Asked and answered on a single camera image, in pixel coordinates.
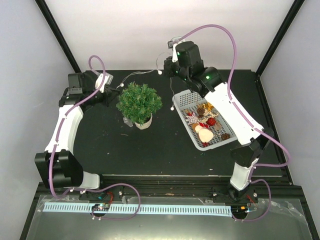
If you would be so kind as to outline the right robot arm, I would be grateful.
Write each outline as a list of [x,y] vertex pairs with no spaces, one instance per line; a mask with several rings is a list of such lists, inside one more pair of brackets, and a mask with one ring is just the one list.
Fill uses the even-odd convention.
[[191,91],[213,105],[235,133],[240,147],[231,151],[234,168],[227,195],[234,202],[240,201],[251,183],[254,167],[271,142],[263,135],[272,136],[273,130],[260,125],[237,98],[227,92],[228,85],[215,67],[205,67],[202,60],[181,66],[180,61],[169,56],[163,68],[165,76],[181,78]]

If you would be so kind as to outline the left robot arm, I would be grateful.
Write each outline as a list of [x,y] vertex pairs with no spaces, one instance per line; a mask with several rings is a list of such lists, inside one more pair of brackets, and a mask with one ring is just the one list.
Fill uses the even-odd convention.
[[58,102],[58,120],[53,135],[44,152],[37,153],[35,165],[44,186],[51,191],[55,188],[80,188],[89,190],[97,200],[108,192],[100,182],[100,176],[83,170],[74,156],[74,142],[84,113],[96,104],[109,106],[120,91],[105,86],[104,91],[80,91],[71,93],[67,88]]

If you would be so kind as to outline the clear battery box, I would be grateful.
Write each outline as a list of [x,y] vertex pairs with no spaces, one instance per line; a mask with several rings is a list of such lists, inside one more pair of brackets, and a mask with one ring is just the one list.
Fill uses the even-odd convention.
[[128,119],[127,117],[123,117],[123,122],[124,122],[127,126],[129,126],[130,128],[133,127],[133,122],[132,122],[130,119]]

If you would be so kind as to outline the white ball string lights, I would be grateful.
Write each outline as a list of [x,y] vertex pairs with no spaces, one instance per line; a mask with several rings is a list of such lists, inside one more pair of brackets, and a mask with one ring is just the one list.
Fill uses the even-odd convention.
[[123,80],[120,82],[120,84],[116,87],[116,89],[118,88],[123,88],[124,85],[125,85],[125,81],[131,77],[131,76],[135,76],[135,75],[144,75],[144,74],[148,74],[148,73],[152,73],[154,71],[157,72],[158,75],[163,75],[164,74],[164,70],[160,70],[159,69],[159,64],[158,64],[158,61],[159,61],[159,58],[162,56],[162,55],[166,55],[166,56],[170,56],[171,54],[169,52],[162,52],[160,53],[157,58],[156,58],[156,61],[155,61],[155,65],[156,65],[156,68],[155,69],[152,69],[152,70],[148,70],[148,71],[134,71],[132,73],[130,73],[129,75],[127,75],[126,77],[123,78]]

